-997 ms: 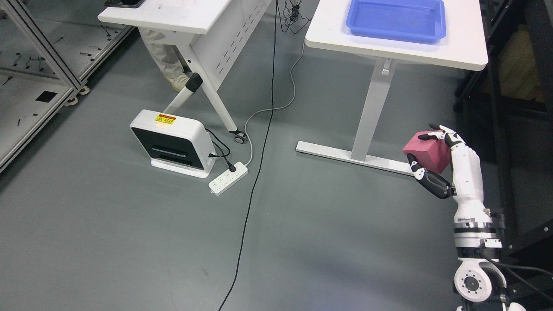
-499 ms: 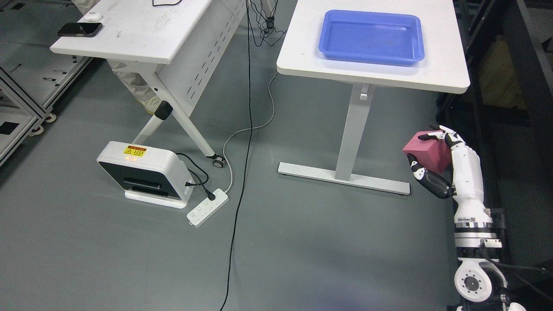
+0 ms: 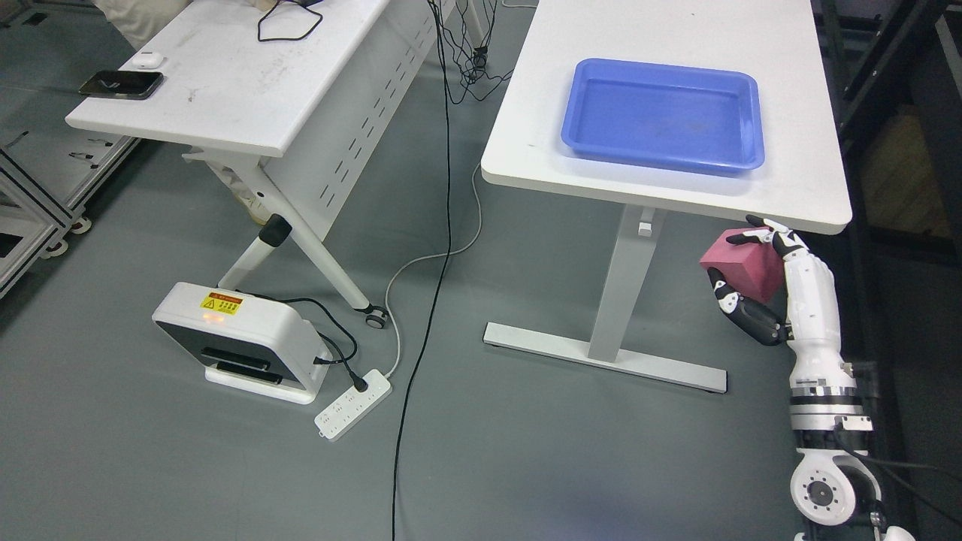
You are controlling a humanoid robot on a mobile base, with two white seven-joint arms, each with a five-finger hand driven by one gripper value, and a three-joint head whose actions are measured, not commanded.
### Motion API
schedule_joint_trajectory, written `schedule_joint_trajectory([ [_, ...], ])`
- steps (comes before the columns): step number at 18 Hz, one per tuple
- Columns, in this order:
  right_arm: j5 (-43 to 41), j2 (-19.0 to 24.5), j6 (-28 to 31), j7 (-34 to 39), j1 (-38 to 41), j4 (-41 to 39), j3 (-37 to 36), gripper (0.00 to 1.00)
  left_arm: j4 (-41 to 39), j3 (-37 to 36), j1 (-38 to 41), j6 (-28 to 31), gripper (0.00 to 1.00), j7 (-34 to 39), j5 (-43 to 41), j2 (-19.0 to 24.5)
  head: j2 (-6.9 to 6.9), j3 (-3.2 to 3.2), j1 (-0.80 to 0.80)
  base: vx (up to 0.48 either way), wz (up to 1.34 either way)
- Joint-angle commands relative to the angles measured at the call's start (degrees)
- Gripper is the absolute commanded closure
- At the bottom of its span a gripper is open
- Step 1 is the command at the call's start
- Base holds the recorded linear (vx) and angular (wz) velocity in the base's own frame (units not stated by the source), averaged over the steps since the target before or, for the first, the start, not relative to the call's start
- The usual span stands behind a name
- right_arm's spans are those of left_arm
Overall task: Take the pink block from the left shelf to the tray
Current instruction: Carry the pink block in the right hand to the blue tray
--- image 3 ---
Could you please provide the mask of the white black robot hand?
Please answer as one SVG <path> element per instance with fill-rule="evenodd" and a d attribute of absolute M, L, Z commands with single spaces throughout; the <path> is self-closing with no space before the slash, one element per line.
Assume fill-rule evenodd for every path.
<path fill-rule="evenodd" d="M 787 286 L 784 318 L 738 292 L 715 267 L 707 268 L 718 307 L 729 321 L 764 346 L 787 343 L 796 364 L 791 393 L 801 396 L 855 396 L 857 380 L 841 356 L 839 306 L 832 271 L 798 233 L 776 220 L 748 215 L 752 229 L 726 237 L 732 244 L 770 244 L 783 261 Z"/>

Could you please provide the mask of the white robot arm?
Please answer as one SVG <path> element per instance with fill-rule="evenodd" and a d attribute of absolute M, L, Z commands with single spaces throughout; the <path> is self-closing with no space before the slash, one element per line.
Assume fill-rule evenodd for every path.
<path fill-rule="evenodd" d="M 928 464 L 872 458 L 872 420 L 864 412 L 856 380 L 841 361 L 797 359 L 790 374 L 791 429 L 800 463 L 789 482 L 791 499 L 803 515 L 803 531 L 794 538 L 814 540 L 815 529 L 865 521 L 876 540 L 913 540 L 914 535 L 887 517 L 883 490 L 872 466 L 903 486 L 922 503 L 931 501 L 894 470 L 926 470 L 960 480 L 959 475 Z"/>

